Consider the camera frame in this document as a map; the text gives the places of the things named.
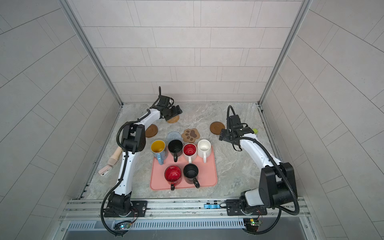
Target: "marble table surface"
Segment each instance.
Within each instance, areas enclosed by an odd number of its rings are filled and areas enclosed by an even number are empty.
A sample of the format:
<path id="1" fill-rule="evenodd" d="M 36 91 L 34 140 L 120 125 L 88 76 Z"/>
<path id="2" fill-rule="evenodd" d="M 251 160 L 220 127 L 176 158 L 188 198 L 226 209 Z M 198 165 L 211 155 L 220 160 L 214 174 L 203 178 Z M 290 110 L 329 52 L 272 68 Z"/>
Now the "marble table surface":
<path id="1" fill-rule="evenodd" d="M 147 144 L 136 164 L 131 198 L 238 197 L 243 191 L 257 188 L 260 170 L 248 153 L 246 151 L 236 152 L 230 143 L 219 141 L 218 135 L 214 135 L 209 130 L 210 124 L 214 121 L 220 121 L 226 125 L 227 107 L 232 105 L 242 122 L 247 123 L 251 128 L 258 129 L 259 141 L 273 153 L 257 105 L 255 103 L 180 103 L 179 105 L 183 113 L 178 122 L 169 124 L 161 119 L 154 123 L 159 132 L 156 136 L 146 139 Z M 120 126 L 126 121 L 141 117 L 149 107 L 149 104 L 126 104 L 123 106 L 88 190 L 83 195 L 85 199 L 103 199 L 105 194 L 116 184 L 122 162 L 121 156 L 116 166 L 105 176 L 100 176 L 98 171 L 106 165 L 109 157 L 117 148 L 116 133 Z M 169 132 L 177 131 L 181 134 L 186 128 L 196 128 L 200 133 L 200 139 L 207 139 L 214 146 L 217 184 L 213 187 L 201 187 L 199 189 L 151 190 L 149 187 L 153 161 L 151 143 L 158 139 L 166 142 Z"/>

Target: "black mug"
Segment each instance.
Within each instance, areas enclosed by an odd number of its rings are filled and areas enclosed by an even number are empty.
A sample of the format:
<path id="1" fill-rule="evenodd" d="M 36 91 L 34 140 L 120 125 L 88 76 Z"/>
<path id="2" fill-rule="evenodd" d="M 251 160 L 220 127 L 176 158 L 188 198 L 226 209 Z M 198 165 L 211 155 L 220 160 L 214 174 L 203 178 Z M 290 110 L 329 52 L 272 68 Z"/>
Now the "black mug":
<path id="1" fill-rule="evenodd" d="M 183 143 L 180 140 L 172 140 L 168 144 L 168 150 L 173 154 L 173 160 L 177 162 L 177 157 L 183 153 Z"/>
<path id="2" fill-rule="evenodd" d="M 200 188 L 200 184 L 197 181 L 197 175 L 199 174 L 199 169 L 197 166 L 193 163 L 187 164 L 184 169 L 183 173 L 185 176 L 185 181 L 189 184 L 194 184 L 196 188 Z"/>

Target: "pink tray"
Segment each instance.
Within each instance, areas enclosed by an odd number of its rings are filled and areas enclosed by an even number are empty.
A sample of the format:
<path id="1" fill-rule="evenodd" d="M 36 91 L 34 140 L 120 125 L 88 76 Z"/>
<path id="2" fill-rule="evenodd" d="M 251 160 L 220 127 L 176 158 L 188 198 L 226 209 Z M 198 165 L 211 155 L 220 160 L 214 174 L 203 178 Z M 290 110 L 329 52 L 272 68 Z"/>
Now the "pink tray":
<path id="1" fill-rule="evenodd" d="M 197 180 L 199 181 L 201 187 L 212 187 L 217 184 L 215 154 L 213 147 L 212 154 L 207 158 L 207 163 L 204 163 L 203 159 L 199 156 L 197 156 L 196 159 L 192 161 L 192 163 L 199 168 Z M 170 184 L 164 177 L 165 170 L 171 165 L 177 165 L 183 174 L 183 168 L 187 164 L 188 161 L 184 158 L 183 155 L 178 158 L 177 162 L 174 162 L 173 155 L 169 151 L 168 157 L 164 160 L 163 165 L 160 165 L 158 160 L 153 158 L 151 182 L 149 187 L 152 190 L 170 190 Z M 195 185 L 187 183 L 183 174 L 181 182 L 177 184 L 175 188 L 179 189 L 189 187 L 195 187 Z"/>

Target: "paw print coaster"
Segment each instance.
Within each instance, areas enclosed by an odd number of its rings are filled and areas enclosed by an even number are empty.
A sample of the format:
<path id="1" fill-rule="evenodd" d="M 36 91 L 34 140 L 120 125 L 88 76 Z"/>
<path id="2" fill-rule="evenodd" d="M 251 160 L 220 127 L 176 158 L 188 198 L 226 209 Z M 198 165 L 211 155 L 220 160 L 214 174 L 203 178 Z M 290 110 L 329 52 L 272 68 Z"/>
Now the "paw print coaster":
<path id="1" fill-rule="evenodd" d="M 184 133 L 181 136 L 183 137 L 184 142 L 194 143 L 196 139 L 200 137 L 200 134 L 196 128 L 188 128 L 184 130 Z"/>

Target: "blue mug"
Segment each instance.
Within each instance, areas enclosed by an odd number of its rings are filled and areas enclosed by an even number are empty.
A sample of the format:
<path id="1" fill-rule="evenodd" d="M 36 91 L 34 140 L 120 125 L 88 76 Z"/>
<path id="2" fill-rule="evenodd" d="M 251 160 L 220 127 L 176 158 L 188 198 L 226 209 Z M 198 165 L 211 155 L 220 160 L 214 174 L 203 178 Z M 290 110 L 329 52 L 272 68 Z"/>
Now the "blue mug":
<path id="1" fill-rule="evenodd" d="M 153 155 L 159 161 L 160 165 L 164 164 L 164 160 L 168 156 L 168 151 L 166 149 L 166 143 L 162 140 L 156 140 L 151 145 L 151 150 Z"/>

